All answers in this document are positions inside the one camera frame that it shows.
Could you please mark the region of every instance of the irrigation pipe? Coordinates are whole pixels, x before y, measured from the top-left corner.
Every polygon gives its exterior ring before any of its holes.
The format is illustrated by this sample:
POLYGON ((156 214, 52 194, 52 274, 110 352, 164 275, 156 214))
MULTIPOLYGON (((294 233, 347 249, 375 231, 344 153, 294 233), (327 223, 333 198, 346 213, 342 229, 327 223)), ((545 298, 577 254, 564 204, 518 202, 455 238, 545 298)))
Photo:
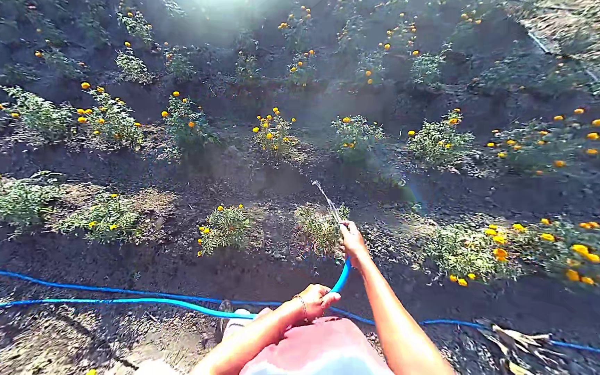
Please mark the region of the irrigation pipe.
MULTIPOLYGON (((338 292, 346 283, 346 280, 349 276, 349 269, 351 268, 351 262, 347 259, 344 269, 342 273, 333 287, 333 292, 338 292)), ((111 292, 111 293, 125 293, 125 294, 139 294, 139 295, 152 295, 157 297, 166 297, 166 298, 120 298, 113 300, 96 300, 96 299, 74 299, 74 298, 57 298, 57 299, 44 299, 44 300, 24 300, 24 301, 11 301, 11 302, 2 302, 0 303, 0 308, 9 308, 13 306, 28 306, 34 304, 45 304, 45 303, 88 303, 88 304, 111 304, 111 303, 165 303, 169 305, 179 306, 183 308, 188 308, 190 310, 198 311, 203 314, 214 316, 217 318, 245 318, 245 319, 254 319, 256 314, 235 314, 233 312, 226 311, 218 311, 210 308, 205 308, 204 306, 200 306, 194 303, 184 302, 186 301, 194 301, 194 302, 210 302, 210 303, 221 303, 221 300, 216 298, 206 298, 206 297, 196 297, 194 295, 182 295, 182 294, 168 294, 168 293, 158 293, 158 292, 146 292, 142 290, 129 290, 129 289, 119 289, 113 287, 105 287, 105 286, 89 286, 89 285, 79 285, 79 284, 61 284, 56 282, 48 282, 45 280, 36 279, 34 277, 16 274, 14 272, 2 271, 0 270, 0 276, 8 276, 19 278, 28 282, 52 286, 58 288, 66 288, 66 289, 76 289, 76 290, 89 290, 93 292, 111 292)), ((257 305, 257 306, 278 306, 281 305, 281 302, 277 301, 231 301, 234 304, 243 305, 257 305)), ((330 308, 332 311, 335 311, 343 316, 355 319, 359 322, 374 325, 374 321, 370 319, 363 318, 356 314, 353 314, 348 311, 344 311, 338 308, 330 308)), ((423 320, 419 322, 421 326, 429 326, 431 324, 452 324, 458 326, 465 326, 476 329, 485 329, 489 330, 488 327, 483 326, 478 323, 472 322, 464 322, 462 320, 454 320, 454 319, 430 319, 423 320)), ((561 342, 556 340, 550 340, 550 344, 561 346, 564 348, 571 348, 576 350, 585 350, 592 353, 600 354, 600 349, 592 348, 586 345, 580 344, 571 344, 568 342, 561 342)))

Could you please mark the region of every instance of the green foliage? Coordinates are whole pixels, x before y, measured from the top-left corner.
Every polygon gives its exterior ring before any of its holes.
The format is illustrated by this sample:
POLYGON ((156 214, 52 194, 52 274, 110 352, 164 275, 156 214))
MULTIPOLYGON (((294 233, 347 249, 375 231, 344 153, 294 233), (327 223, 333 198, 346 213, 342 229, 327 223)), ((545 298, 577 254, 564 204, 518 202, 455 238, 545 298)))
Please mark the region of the green foliage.
POLYGON ((141 85, 152 83, 153 76, 147 71, 145 62, 133 55, 131 48, 124 52, 117 51, 115 63, 121 71, 121 79, 127 82, 138 82, 141 85))
POLYGON ((540 174, 564 168, 556 161, 573 167, 580 153, 585 152, 585 138, 578 137, 584 128, 573 119, 547 124, 538 120, 516 124, 515 128, 494 134, 492 158, 519 172, 540 174))
MULTIPOLYGON (((349 218, 349 208, 342 204, 337 210, 339 217, 349 218)), ((320 256, 338 251, 341 236, 332 214, 321 212, 319 206, 307 203, 296 208, 294 215, 298 236, 303 242, 311 242, 312 251, 320 256)))
POLYGON ((0 226, 13 226, 13 235, 18 235, 42 224, 45 215, 51 212, 49 204, 63 195, 56 184, 57 175, 42 171, 29 178, 15 179, 0 174, 0 226))
POLYGON ((120 25, 124 25, 127 28, 129 35, 143 39, 147 47, 151 47, 152 43, 154 43, 152 25, 145 20, 143 13, 140 11, 130 10, 124 12, 122 4, 120 4, 117 11, 117 21, 119 21, 120 25))
POLYGON ((474 135, 457 131, 461 121, 460 112, 453 110, 439 122, 423 122, 420 131, 409 135, 407 145, 412 157, 438 169, 462 161, 472 148, 474 135))
POLYGON ((441 87, 441 67, 445 64, 446 53, 450 50, 450 45, 443 45, 443 50, 438 55, 422 53, 420 56, 413 57, 411 62, 413 83, 433 89, 441 87))
POLYGON ((256 56, 240 51, 235 63, 235 76, 239 85, 248 85, 261 78, 261 70, 256 67, 256 56))
POLYGON ((92 206, 78 209, 55 227, 64 234, 84 231, 85 239, 90 241, 126 242, 139 235, 139 217, 133 211, 132 200, 120 194, 99 193, 92 206))
POLYGON ((137 149, 143 143, 143 131, 141 124, 130 116, 133 110, 120 98, 113 99, 103 89, 91 89, 87 92, 99 104, 91 109, 90 114, 82 114, 93 139, 110 146, 127 145, 137 149))
POLYGON ((4 65, 3 71, 0 74, 0 84, 2 85, 14 85, 38 80, 37 71, 32 67, 20 63, 4 65))
POLYGON ((216 135, 209 131, 205 114, 191 108, 195 105, 189 98, 180 99, 173 95, 168 101, 168 116, 163 122, 178 152, 200 152, 207 142, 218 141, 216 135))
POLYGON ((210 255, 216 248, 233 246, 241 249, 247 246, 248 232, 251 227, 249 215, 242 205, 217 207, 199 227, 202 238, 199 240, 203 250, 198 256, 210 255))
POLYGON ((277 112, 274 117, 261 117, 260 125, 253 128, 254 141, 272 160, 302 164, 311 158, 306 145, 291 135, 294 121, 285 120, 277 112))
POLYGON ((306 51, 311 47, 309 31, 312 27, 311 10, 298 7, 289 14, 288 19, 277 26, 286 39, 286 46, 291 51, 306 51))
POLYGON ((166 49, 166 73, 172 75, 175 81, 189 81, 196 71, 191 64, 191 52, 187 47, 174 46, 171 49, 166 49))
POLYGON ((483 230, 469 224, 449 224, 436 228, 425 241, 423 252, 442 272, 465 281, 470 279, 469 274, 482 282, 522 274, 519 264, 497 260, 495 247, 492 237, 483 230))
POLYGON ((19 86, 0 88, 16 102, 7 111, 17 113, 14 138, 30 145, 56 143, 71 135, 74 109, 68 104, 56 105, 19 86))
POLYGON ((307 86, 314 81, 316 75, 316 56, 312 53, 296 53, 293 63, 287 68, 289 70, 288 82, 296 86, 307 86))
POLYGON ((331 126, 337 135, 335 149, 351 163, 363 162, 375 144, 385 136, 381 126, 376 122, 368 124, 367 118, 361 115, 333 121, 331 126))
POLYGON ((50 47, 49 50, 42 50, 39 52, 41 52, 41 58, 45 63, 65 78, 77 80, 85 77, 86 72, 88 71, 88 69, 79 64, 78 61, 66 56, 56 47, 50 47))

